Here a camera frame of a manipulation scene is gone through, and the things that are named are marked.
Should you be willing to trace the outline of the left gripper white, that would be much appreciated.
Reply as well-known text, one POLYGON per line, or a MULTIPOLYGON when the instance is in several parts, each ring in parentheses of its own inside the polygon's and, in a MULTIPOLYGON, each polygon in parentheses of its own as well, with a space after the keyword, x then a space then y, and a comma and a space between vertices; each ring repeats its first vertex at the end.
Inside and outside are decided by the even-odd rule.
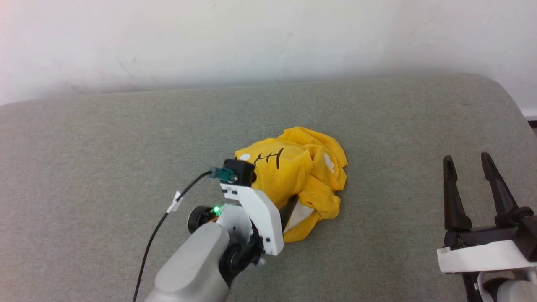
POLYGON ((292 195, 279 210, 267 195, 251 187, 223 187, 224 197, 236 204, 223 204, 216 221, 230 236, 246 243, 257 233, 262 238, 265 254, 277 256, 284 248, 283 232, 286 229, 299 197, 292 195))

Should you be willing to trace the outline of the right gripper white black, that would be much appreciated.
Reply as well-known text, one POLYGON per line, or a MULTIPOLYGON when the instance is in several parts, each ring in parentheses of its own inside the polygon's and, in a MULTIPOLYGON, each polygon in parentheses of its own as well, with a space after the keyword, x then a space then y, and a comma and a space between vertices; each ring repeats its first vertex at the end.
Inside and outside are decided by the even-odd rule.
POLYGON ((448 243, 436 250, 440 271, 462 274, 535 269, 534 212, 518 207, 488 152, 481 153, 481 162, 493 195, 496 226, 470 230, 472 221, 458 191, 454 162, 450 155, 443 159, 444 228, 448 231, 448 243))

